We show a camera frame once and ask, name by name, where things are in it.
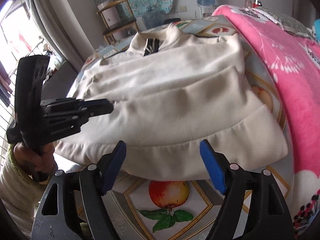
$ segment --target red apple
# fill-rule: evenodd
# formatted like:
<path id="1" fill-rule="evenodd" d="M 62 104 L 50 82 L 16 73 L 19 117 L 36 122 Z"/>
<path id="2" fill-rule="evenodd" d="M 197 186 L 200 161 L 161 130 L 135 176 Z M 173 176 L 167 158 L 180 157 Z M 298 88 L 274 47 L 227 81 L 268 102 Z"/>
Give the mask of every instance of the red apple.
<path id="1" fill-rule="evenodd" d="M 149 185 L 149 195 L 156 206 L 171 210 L 187 201 L 188 183 L 186 181 L 152 181 Z"/>

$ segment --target sweatshirt collar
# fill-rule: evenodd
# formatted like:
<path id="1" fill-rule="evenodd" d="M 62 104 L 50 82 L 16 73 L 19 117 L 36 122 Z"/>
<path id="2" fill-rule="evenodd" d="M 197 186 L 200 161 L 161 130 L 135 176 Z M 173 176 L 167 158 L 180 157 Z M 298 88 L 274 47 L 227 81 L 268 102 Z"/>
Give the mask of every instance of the sweatshirt collar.
<path id="1" fill-rule="evenodd" d="M 130 50 L 138 53 L 144 53 L 147 39 L 159 39 L 162 44 L 159 47 L 159 51 L 165 49 L 167 46 L 176 42 L 183 32 L 179 28 L 171 23 L 168 27 L 155 33 L 141 33 L 138 32 L 130 43 Z"/>

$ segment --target human hand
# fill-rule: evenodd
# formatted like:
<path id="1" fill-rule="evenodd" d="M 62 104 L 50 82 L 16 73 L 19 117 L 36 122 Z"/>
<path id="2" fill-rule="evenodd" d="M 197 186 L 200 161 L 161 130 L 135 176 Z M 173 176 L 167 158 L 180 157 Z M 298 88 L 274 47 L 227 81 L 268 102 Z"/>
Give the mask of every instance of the human hand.
<path id="1" fill-rule="evenodd" d="M 22 143 L 17 143 L 14 147 L 13 155 L 20 167 L 31 175 L 27 162 L 34 163 L 35 171 L 50 173 L 54 167 L 54 146 L 53 143 L 48 143 L 43 146 L 43 155 L 39 156 L 33 150 L 23 146 Z"/>

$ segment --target blue gripper pad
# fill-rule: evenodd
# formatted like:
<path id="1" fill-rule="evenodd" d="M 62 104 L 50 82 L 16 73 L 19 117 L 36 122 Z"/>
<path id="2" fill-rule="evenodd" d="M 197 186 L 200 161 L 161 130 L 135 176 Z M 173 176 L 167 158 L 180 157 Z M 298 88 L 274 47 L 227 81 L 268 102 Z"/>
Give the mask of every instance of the blue gripper pad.
<path id="1" fill-rule="evenodd" d="M 124 142 L 121 142 L 121 144 L 119 145 L 119 148 L 115 152 L 115 155 L 112 161 L 110 162 L 108 169 L 102 175 L 103 186 L 101 188 L 101 192 L 103 195 L 105 195 L 107 191 L 112 189 L 126 155 L 127 155 L 127 146 Z"/>
<path id="2" fill-rule="evenodd" d="M 224 195 L 227 191 L 224 172 L 214 156 L 215 152 L 212 151 L 212 148 L 208 144 L 209 143 L 206 140 L 203 140 L 200 143 L 200 155 L 210 175 L 214 188 Z"/>

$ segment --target person's arm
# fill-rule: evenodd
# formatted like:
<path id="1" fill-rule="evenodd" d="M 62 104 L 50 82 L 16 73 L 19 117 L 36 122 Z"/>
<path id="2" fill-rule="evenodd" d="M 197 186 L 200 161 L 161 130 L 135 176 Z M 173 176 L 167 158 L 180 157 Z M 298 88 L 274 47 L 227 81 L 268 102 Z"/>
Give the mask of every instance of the person's arm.
<path id="1" fill-rule="evenodd" d="M 36 171 L 52 174 L 57 170 L 53 153 L 53 144 L 44 146 L 42 157 L 22 144 L 10 145 L 0 173 L 0 198 L 18 228 L 29 238 L 35 205 L 47 184 L 41 185 L 29 177 L 27 161 L 35 164 Z"/>

